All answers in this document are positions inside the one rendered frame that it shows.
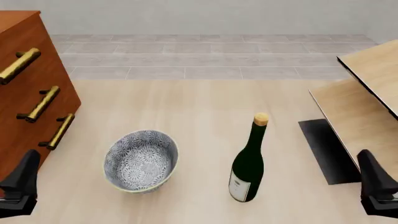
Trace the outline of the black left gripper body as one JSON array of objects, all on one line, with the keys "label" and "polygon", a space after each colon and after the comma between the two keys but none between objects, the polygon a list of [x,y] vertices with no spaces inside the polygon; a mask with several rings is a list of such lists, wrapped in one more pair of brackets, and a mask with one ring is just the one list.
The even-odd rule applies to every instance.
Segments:
[{"label": "black left gripper body", "polygon": [[0,216],[30,215],[37,203],[37,195],[24,195],[20,192],[5,192],[0,197]]}]

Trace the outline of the red-brown wooden cabinet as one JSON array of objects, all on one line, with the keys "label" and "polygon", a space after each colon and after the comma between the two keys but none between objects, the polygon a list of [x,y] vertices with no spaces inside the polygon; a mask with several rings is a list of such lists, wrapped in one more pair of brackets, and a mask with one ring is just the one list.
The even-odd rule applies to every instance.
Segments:
[{"label": "red-brown wooden cabinet", "polygon": [[[45,159],[51,152],[38,143],[50,141],[59,117],[75,114],[81,105],[77,92],[40,18],[39,11],[0,11],[0,72],[16,61],[17,52],[37,48],[33,63],[7,85],[0,85],[0,181],[5,179],[30,149]],[[16,119],[30,113],[43,98],[40,90],[60,87],[60,93],[35,123]]]}]

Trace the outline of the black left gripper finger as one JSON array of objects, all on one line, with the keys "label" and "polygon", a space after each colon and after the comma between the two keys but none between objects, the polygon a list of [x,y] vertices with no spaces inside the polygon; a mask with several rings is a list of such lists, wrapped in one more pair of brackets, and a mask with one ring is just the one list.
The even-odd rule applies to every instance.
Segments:
[{"label": "black left gripper finger", "polygon": [[0,189],[4,191],[4,197],[0,199],[22,199],[24,196],[37,198],[39,164],[40,154],[35,149],[27,151],[18,166],[0,181]]}]

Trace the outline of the pale wooden wine rack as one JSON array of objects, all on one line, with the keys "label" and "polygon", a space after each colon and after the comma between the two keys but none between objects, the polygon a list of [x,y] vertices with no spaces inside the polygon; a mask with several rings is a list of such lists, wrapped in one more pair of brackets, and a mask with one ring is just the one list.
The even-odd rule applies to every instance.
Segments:
[{"label": "pale wooden wine rack", "polygon": [[337,60],[350,77],[309,89],[323,118],[299,122],[326,182],[359,182],[363,149],[398,180],[398,39]]}]

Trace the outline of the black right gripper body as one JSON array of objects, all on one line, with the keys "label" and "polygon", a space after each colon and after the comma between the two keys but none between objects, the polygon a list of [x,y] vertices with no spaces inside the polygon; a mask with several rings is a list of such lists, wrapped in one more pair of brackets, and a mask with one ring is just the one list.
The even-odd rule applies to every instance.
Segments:
[{"label": "black right gripper body", "polygon": [[377,199],[362,192],[361,204],[366,214],[373,216],[398,216],[398,192],[385,196],[385,199]]}]

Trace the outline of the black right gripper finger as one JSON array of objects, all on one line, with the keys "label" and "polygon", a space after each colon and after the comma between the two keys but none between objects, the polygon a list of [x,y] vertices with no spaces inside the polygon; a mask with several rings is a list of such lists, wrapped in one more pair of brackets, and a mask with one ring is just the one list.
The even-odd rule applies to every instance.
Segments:
[{"label": "black right gripper finger", "polygon": [[361,173],[361,198],[396,199],[398,181],[378,163],[373,154],[363,149],[357,155]]}]

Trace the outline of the dark green wine bottle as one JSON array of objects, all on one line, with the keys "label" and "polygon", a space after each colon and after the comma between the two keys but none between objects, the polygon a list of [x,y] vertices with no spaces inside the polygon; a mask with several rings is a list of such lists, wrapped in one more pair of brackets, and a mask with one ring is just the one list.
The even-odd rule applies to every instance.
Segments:
[{"label": "dark green wine bottle", "polygon": [[248,202],[257,194],[264,175],[261,146],[268,121],[266,113],[254,115],[248,142],[233,161],[228,189],[236,201]]}]

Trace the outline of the blue-white patterned bowl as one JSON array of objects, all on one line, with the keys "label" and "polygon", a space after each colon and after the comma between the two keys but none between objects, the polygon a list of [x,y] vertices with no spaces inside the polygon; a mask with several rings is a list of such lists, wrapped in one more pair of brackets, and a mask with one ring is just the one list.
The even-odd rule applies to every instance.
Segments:
[{"label": "blue-white patterned bowl", "polygon": [[134,131],[109,148],[104,158],[104,176],[123,192],[154,192],[170,179],[178,156],[177,144],[164,132]]}]

